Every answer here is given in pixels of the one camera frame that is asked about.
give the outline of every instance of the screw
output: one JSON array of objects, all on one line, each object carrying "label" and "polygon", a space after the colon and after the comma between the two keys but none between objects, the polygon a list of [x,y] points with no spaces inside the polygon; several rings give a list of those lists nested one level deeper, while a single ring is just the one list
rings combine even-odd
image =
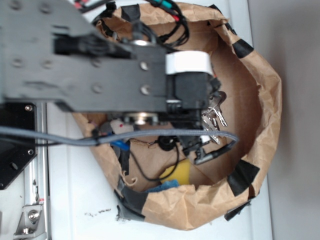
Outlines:
[{"label": "screw", "polygon": [[30,221],[37,220],[39,218],[39,216],[40,216],[40,214],[36,210],[31,210],[28,213],[28,218],[29,218]]},{"label": "screw", "polygon": [[13,10],[19,10],[22,7],[22,4],[20,1],[18,0],[12,0],[9,3],[9,6],[13,9]]},{"label": "screw", "polygon": [[14,66],[15,68],[22,68],[22,66],[23,66],[23,61],[22,61],[22,59],[20,59],[20,58],[14,58],[13,60],[12,60],[12,66]]},{"label": "screw", "polygon": [[46,59],[41,63],[42,67],[45,69],[51,69],[52,68],[52,61]]},{"label": "screw", "polygon": [[143,95],[150,95],[150,92],[151,92],[151,87],[149,85],[143,85],[141,88],[140,88],[140,91]]},{"label": "screw", "polygon": [[26,110],[27,112],[31,112],[34,108],[31,105],[27,105],[24,107],[24,110]]},{"label": "screw", "polygon": [[96,94],[102,93],[103,87],[99,83],[94,83],[92,85],[92,91],[94,91]]},{"label": "screw", "polygon": [[101,67],[101,61],[100,61],[99,58],[92,58],[91,59],[91,64],[96,68],[100,68]]},{"label": "screw", "polygon": [[148,71],[149,70],[148,63],[146,63],[145,61],[140,62],[140,68],[142,70]]},{"label": "screw", "polygon": [[30,234],[30,227],[26,227],[24,229],[22,229],[22,234]]},{"label": "screw", "polygon": [[40,11],[43,12],[44,14],[49,14],[51,13],[51,7],[48,3],[43,2],[41,3],[40,7],[39,7]]}]

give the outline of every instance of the cardboard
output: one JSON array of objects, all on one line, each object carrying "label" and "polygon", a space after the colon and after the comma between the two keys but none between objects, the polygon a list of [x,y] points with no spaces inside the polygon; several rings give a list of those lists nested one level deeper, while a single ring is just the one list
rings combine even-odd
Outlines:
[{"label": "cardboard", "polygon": [[[140,212],[146,222],[191,230],[226,214],[228,210],[243,205],[259,194],[278,144],[282,86],[278,74],[255,50],[239,58],[241,54],[235,44],[240,43],[241,39],[226,27],[228,19],[218,10],[187,3],[179,3],[179,6],[188,20],[191,33],[188,43],[179,49],[200,50],[210,54],[214,70],[222,83],[221,90],[227,94],[221,109],[228,127],[221,127],[221,130],[234,133],[240,138],[240,142],[221,157],[199,166],[191,165],[191,185],[147,195]],[[121,18],[121,11],[118,9],[112,18],[102,20],[120,39],[130,37],[131,32],[131,24]],[[174,19],[170,15],[148,3],[140,5],[140,12],[140,19],[159,35],[169,32],[174,26]],[[101,21],[96,27],[104,33]],[[107,120],[103,114],[75,113],[74,118],[86,137],[91,135],[94,128],[92,122],[100,125]],[[145,138],[131,141],[132,151],[150,178],[159,177],[175,163],[177,157],[174,150],[162,151],[157,144],[153,144],[154,140]],[[225,144],[226,139],[221,138],[221,142]],[[219,147],[211,143],[205,150],[208,152]],[[120,196],[120,179],[123,179],[128,188],[138,192],[158,184],[145,180],[132,159],[129,160],[129,175],[125,176],[109,145],[92,147],[91,150],[111,187]],[[180,160],[185,158],[180,152]],[[251,186],[235,196],[228,176],[240,159],[259,167],[260,171]]]}]

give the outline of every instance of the yellow object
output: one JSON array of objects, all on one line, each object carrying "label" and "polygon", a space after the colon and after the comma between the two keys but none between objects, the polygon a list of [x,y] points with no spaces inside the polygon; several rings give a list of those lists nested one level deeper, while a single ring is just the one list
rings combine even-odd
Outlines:
[{"label": "yellow object", "polygon": [[[167,177],[166,179],[162,180],[161,183],[163,184],[166,181],[171,181],[176,179],[179,185],[189,185],[189,174],[190,174],[190,165],[191,162],[189,159],[185,159],[179,162],[178,166],[176,167],[174,173]],[[175,166],[168,167],[164,173],[160,175],[160,178],[165,177],[174,169]]]}]

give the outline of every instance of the brown paper bag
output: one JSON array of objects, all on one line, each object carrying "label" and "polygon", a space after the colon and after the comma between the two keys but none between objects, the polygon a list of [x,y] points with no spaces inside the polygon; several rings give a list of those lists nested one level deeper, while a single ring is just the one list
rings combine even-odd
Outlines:
[{"label": "brown paper bag", "polygon": [[[222,130],[237,134],[240,142],[227,154],[192,165],[191,185],[182,185],[157,193],[143,191],[157,183],[145,180],[130,158],[129,175],[107,145],[93,147],[92,153],[119,197],[121,216],[170,228],[191,230],[245,204],[257,196],[274,157],[280,131],[282,110],[281,80],[278,74],[251,46],[240,39],[217,9],[179,3],[190,28],[190,40],[181,50],[199,50],[210,54],[214,70],[227,99],[221,106],[228,127]],[[159,35],[169,32],[174,19],[150,4],[136,6],[140,19]],[[121,39],[130,37],[131,23],[125,8],[112,18],[97,22],[97,29],[111,39],[107,26]],[[103,114],[75,113],[74,118],[88,137],[94,121],[105,122]],[[150,178],[158,177],[176,161],[174,151],[162,151],[152,139],[132,140],[131,149]],[[217,148],[215,144],[206,151]]]}]

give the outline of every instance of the key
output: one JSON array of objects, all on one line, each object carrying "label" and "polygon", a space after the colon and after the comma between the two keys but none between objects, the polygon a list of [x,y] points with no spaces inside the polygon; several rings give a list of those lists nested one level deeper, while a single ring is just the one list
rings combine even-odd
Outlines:
[{"label": "key", "polygon": [[211,111],[213,111],[218,116],[222,126],[227,127],[228,124],[224,116],[222,115],[222,110],[220,108],[220,105],[226,100],[227,94],[224,91],[219,91],[218,93],[218,96],[214,96],[212,98],[209,109],[211,109]]},{"label": "key", "polygon": [[[205,115],[202,116],[202,126],[205,130],[207,131],[216,131],[217,129],[215,128],[215,126],[213,126],[212,124],[210,124],[209,121],[207,121],[209,118]],[[220,140],[219,138],[217,138],[214,135],[211,135],[210,138],[218,145],[220,145]]]},{"label": "key", "polygon": [[217,131],[220,131],[220,127],[218,125],[218,122],[216,120],[217,118],[217,114],[215,113],[215,111],[210,111],[207,115],[208,119],[211,121],[212,125],[214,126],[214,128],[217,130]]}]

